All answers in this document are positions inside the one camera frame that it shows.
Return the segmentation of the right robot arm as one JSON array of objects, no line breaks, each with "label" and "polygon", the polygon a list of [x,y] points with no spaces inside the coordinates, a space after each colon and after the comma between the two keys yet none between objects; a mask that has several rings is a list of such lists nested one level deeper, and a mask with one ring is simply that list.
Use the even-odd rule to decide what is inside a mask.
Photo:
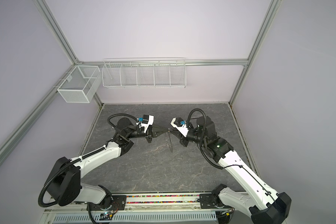
[{"label": "right robot arm", "polygon": [[266,184],[241,159],[233,146],[217,135],[215,124],[202,109],[193,109],[186,120],[173,118],[171,126],[178,131],[180,143],[196,143],[205,160],[213,167],[225,170],[243,187],[243,195],[221,184],[212,194],[226,205],[250,217],[255,224],[282,224],[289,215],[292,199]]}]

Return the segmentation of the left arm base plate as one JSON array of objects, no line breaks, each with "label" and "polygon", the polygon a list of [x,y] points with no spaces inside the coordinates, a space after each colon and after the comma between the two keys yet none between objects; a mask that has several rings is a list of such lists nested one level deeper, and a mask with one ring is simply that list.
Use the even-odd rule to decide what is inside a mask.
[{"label": "left arm base plate", "polygon": [[106,208],[101,208],[96,204],[91,204],[91,211],[122,211],[125,209],[127,195],[113,195],[111,205]]}]

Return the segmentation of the grey perforated ring disc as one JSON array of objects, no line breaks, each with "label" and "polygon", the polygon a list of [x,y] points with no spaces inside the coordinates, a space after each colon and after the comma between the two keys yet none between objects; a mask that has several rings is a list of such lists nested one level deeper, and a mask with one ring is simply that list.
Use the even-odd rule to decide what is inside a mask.
[{"label": "grey perforated ring disc", "polygon": [[171,139],[170,131],[166,132],[166,141],[171,153],[173,153],[173,143]]}]

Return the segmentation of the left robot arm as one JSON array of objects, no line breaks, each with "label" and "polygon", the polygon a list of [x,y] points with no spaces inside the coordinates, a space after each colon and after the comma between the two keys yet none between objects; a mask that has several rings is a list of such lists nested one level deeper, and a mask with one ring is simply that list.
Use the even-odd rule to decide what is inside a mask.
[{"label": "left robot arm", "polygon": [[136,118],[118,113],[109,116],[107,122],[115,133],[103,146],[72,159],[62,157],[56,161],[39,193],[40,207],[86,202],[102,210],[109,209],[113,203],[112,193],[101,185],[84,184],[82,178],[102,164],[126,154],[133,146],[132,138],[145,138],[151,143],[154,138],[169,132],[169,128],[155,126],[152,115]]}]

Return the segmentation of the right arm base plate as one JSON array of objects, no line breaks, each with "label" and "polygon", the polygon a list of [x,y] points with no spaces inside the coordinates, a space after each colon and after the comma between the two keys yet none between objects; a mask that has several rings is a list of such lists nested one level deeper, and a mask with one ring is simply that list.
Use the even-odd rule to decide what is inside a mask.
[{"label": "right arm base plate", "polygon": [[202,209],[229,209],[232,208],[229,205],[225,205],[219,199],[218,196],[211,193],[199,194],[199,199],[197,200],[200,203]]}]

